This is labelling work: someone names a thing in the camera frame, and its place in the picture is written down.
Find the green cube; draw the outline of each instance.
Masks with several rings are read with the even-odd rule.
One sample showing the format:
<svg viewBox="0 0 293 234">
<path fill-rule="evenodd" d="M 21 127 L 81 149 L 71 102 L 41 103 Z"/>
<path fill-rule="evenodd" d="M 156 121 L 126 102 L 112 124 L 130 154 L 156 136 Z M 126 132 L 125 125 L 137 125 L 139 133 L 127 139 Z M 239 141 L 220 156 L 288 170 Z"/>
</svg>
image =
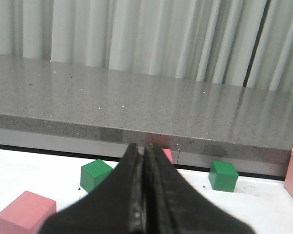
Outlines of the green cube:
<svg viewBox="0 0 293 234">
<path fill-rule="evenodd" d="M 101 159 L 97 159 L 91 163 L 82 166 L 80 186 L 88 193 L 96 188 L 113 170 Z"/>
<path fill-rule="evenodd" d="M 214 190 L 233 192 L 239 174 L 231 162 L 213 161 L 209 181 Z"/>
</svg>

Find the red cube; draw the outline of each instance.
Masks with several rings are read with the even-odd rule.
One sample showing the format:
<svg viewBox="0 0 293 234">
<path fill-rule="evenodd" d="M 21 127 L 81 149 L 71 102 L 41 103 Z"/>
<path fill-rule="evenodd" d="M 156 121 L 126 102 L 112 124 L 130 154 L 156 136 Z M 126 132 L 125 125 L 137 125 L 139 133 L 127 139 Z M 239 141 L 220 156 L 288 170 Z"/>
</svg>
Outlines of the red cube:
<svg viewBox="0 0 293 234">
<path fill-rule="evenodd" d="M 36 234 L 56 201 L 25 191 L 0 212 L 0 234 Z"/>
</svg>

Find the speckled granite countertop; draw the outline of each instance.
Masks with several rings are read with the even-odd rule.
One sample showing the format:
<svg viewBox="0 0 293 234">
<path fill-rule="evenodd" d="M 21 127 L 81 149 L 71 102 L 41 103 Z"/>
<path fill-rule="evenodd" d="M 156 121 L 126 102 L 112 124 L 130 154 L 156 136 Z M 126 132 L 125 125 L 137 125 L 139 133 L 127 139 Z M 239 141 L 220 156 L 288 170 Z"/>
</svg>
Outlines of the speckled granite countertop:
<svg viewBox="0 0 293 234">
<path fill-rule="evenodd" d="M 287 164 L 293 94 L 0 55 L 0 128 Z"/>
</svg>

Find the white curtain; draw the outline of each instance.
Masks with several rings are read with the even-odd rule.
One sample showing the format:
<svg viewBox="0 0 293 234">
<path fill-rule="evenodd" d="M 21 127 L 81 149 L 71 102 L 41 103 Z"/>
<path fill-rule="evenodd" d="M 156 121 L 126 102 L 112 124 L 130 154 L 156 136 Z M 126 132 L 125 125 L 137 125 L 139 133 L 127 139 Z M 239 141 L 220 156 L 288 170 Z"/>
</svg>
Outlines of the white curtain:
<svg viewBox="0 0 293 234">
<path fill-rule="evenodd" d="M 0 0 L 0 54 L 242 86 L 265 0 Z M 271 0 L 248 87 L 293 92 L 293 0 Z"/>
</svg>

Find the white table surface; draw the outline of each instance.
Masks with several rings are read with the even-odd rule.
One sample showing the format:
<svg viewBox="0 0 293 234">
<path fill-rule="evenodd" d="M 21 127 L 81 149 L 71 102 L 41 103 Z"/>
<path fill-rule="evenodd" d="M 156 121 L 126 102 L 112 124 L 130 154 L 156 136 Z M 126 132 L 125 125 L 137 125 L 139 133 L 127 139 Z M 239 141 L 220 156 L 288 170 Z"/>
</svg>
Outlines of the white table surface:
<svg viewBox="0 0 293 234">
<path fill-rule="evenodd" d="M 0 211 L 25 190 L 53 199 L 58 211 L 86 195 L 81 166 L 92 159 L 0 150 Z M 106 161 L 112 167 L 117 162 Z M 178 170 L 203 196 L 258 234 L 293 234 L 293 199 L 283 181 L 240 176 L 233 193 L 214 191 L 208 173 Z"/>
</svg>

